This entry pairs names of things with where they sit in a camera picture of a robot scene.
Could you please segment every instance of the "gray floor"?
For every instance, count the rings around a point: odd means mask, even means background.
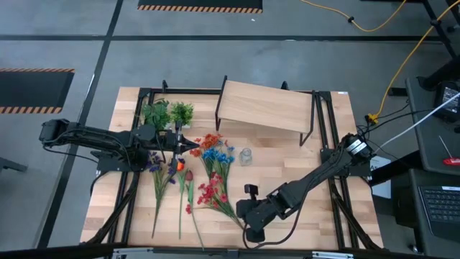
[[[373,27],[396,8],[392,3],[358,0],[328,1],[356,17],[363,27]],[[446,8],[432,1],[437,14]],[[115,35],[364,35],[343,17],[318,10],[298,0],[264,0],[264,13],[200,14],[141,12],[136,0],[125,0]],[[1,35],[105,35],[115,1],[2,0]],[[420,4],[408,4],[395,20],[376,35],[422,35],[429,27]],[[452,24],[450,15],[445,24]],[[454,42],[460,33],[453,36]],[[109,126],[118,87],[218,88],[224,75],[231,80],[280,87],[287,81],[293,90],[348,91],[357,124],[378,109],[390,79],[412,50],[414,42],[277,42],[277,41],[119,41],[110,44],[87,125]],[[101,51],[102,41],[0,40],[0,67],[74,68],[76,70],[64,110],[58,115],[0,115],[0,156],[27,164],[26,173],[3,171],[0,175],[0,250],[35,246],[45,210],[55,187],[63,157],[42,150],[40,124],[52,118],[78,118]],[[443,45],[426,43],[402,71],[404,78],[428,75],[449,60]],[[389,98],[385,111],[405,105],[404,98]],[[376,130],[371,139],[382,143],[411,125],[410,118]],[[416,149],[408,134],[385,150],[403,156]],[[88,150],[80,149],[81,155]],[[63,205],[51,237],[51,246],[78,244],[89,201],[95,165],[76,160]],[[386,248],[409,253],[409,230],[394,217],[379,214]]]

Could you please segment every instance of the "green leaves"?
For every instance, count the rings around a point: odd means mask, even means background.
[[[190,124],[193,118],[193,105],[183,102],[171,104],[171,122],[182,121],[183,125]]]
[[[142,114],[145,117],[146,124],[153,124],[157,130],[164,130],[166,124],[170,121],[170,116],[167,113],[169,101],[163,98],[158,99],[152,105],[145,104],[142,107]]]

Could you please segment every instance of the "white cable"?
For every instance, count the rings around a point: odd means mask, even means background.
[[[429,116],[433,115],[435,112],[437,112],[440,108],[444,107],[446,104],[448,104],[449,102],[451,102],[452,100],[454,100],[455,98],[459,97],[460,96],[460,93],[456,94],[454,97],[450,98],[449,100],[447,100],[445,103],[441,104],[440,106],[438,106],[436,109],[434,109],[432,112],[430,112],[428,115],[426,115],[423,119],[419,120],[417,123],[415,123],[414,125],[412,125],[411,127],[409,127],[407,130],[401,132],[400,134],[392,137],[390,140],[388,140],[387,142],[383,143],[377,150],[375,150],[375,153],[377,153],[379,150],[382,149],[382,147],[384,147],[385,145],[387,145],[388,143],[392,142],[393,140],[396,140],[397,138],[401,137],[402,135],[404,135],[406,132],[408,132],[409,130],[413,129],[415,126],[419,125],[420,123],[422,123],[424,120],[426,120]]]

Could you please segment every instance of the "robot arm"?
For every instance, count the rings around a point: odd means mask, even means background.
[[[252,198],[238,201],[236,214],[249,225],[248,241],[264,241],[264,227],[276,216],[286,219],[302,207],[311,189],[332,176],[344,175],[350,166],[366,163],[371,158],[372,149],[359,136],[347,135],[325,163],[300,180],[284,183],[266,199],[256,200],[257,187],[246,185],[245,191],[251,193]]]
[[[96,149],[91,154],[99,159],[100,171],[142,171],[147,164],[149,150],[173,152],[174,166],[177,154],[198,147],[198,144],[184,138],[181,128],[181,123],[177,122],[175,132],[170,129],[157,131],[150,124],[131,132],[111,132],[66,119],[53,119],[42,125],[39,140],[44,147],[74,144]]]

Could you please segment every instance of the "keyboard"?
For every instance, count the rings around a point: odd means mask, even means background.
[[[419,186],[430,231],[460,242],[460,186]]]

